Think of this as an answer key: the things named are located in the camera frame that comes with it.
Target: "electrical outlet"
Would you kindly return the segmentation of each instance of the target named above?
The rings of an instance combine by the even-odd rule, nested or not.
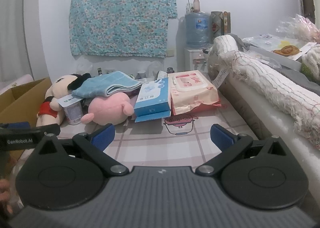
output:
[[[169,49],[167,50],[167,55],[166,57],[173,57],[176,54],[176,50],[175,49]]]
[[[115,72],[115,69],[104,69],[104,74],[109,74]]]

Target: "yogurt cup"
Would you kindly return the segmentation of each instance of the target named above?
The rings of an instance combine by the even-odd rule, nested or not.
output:
[[[81,100],[83,100],[83,98],[72,94],[58,100],[58,103],[63,107],[70,125],[81,123],[81,118],[83,117]]]

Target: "toy's red shorts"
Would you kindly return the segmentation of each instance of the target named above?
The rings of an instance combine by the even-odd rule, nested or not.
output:
[[[50,101],[45,101],[40,106],[38,116],[41,116],[41,115],[51,115],[51,116],[57,118],[58,112],[54,111],[52,108],[50,108]]]

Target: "floral cloth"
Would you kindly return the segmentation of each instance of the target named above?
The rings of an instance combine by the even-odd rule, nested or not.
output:
[[[72,55],[165,57],[176,0],[72,0]]]

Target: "doll's black hair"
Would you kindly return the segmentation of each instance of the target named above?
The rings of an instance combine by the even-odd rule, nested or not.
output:
[[[75,79],[72,83],[68,85],[68,90],[76,90],[81,87],[81,85],[89,78],[91,78],[90,73],[85,73],[84,75],[81,74],[72,74],[74,76],[77,76],[77,79]]]

